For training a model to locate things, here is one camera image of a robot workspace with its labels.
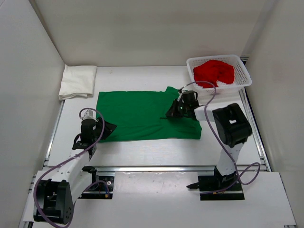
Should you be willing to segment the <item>green t shirt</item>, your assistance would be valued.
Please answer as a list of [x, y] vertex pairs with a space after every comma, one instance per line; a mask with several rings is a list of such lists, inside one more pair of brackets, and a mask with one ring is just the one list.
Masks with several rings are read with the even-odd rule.
[[178, 90], [99, 92], [96, 109], [117, 127], [104, 142], [201, 138], [202, 127], [190, 118], [167, 118]]

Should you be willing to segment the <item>white t shirt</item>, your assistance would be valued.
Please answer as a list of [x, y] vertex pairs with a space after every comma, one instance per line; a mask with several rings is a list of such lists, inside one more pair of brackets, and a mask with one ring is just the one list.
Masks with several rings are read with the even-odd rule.
[[63, 101], [74, 97], [92, 97], [96, 72], [97, 66], [65, 65], [58, 95], [59, 100]]

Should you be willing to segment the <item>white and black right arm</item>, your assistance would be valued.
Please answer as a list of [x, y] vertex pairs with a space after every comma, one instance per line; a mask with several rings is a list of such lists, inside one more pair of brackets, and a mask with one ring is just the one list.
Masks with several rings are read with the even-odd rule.
[[222, 108], [199, 105], [198, 93], [179, 90], [179, 97], [173, 100], [166, 117], [191, 118], [206, 121], [214, 133], [221, 149], [220, 159], [214, 169], [213, 184], [219, 190], [226, 189], [238, 180], [236, 162], [240, 150], [252, 134], [252, 128], [237, 103]]

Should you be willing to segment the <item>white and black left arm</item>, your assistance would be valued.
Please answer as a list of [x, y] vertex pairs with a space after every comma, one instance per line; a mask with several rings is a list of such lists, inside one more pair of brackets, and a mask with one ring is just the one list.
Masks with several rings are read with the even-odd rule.
[[100, 176], [88, 163], [96, 151], [96, 140], [107, 139], [116, 127], [101, 117], [82, 120], [81, 132], [73, 141], [71, 161], [48, 173], [34, 187], [33, 219], [36, 222], [50, 220], [54, 225], [65, 227], [72, 221], [78, 198], [112, 198], [114, 176]]

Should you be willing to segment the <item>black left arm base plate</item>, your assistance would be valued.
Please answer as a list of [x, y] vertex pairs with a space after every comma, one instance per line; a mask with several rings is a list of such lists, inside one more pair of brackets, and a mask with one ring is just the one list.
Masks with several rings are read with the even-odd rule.
[[114, 191], [114, 172], [104, 172], [93, 166], [85, 166], [82, 171], [90, 173], [91, 186], [79, 199], [111, 200]]

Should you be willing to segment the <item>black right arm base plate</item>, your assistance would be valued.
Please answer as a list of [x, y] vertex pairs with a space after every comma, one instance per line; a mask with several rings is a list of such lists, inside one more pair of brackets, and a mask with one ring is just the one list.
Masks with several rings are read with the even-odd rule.
[[186, 186], [199, 190], [200, 200], [244, 200], [242, 185], [236, 172], [222, 176], [215, 167], [211, 174], [198, 174], [198, 181]]

